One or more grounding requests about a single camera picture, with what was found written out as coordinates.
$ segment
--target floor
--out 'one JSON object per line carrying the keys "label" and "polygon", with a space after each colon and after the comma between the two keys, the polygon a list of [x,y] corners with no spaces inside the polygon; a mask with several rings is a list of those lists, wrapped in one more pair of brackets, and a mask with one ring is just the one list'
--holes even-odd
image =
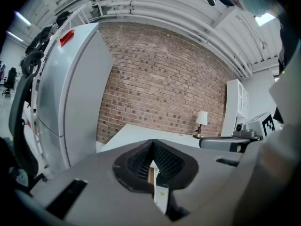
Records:
{"label": "floor", "polygon": [[4,89],[4,87],[0,87],[0,137],[9,137],[12,139],[12,135],[8,128],[8,119],[14,99],[14,93],[11,92],[11,97],[5,97],[2,95]]}

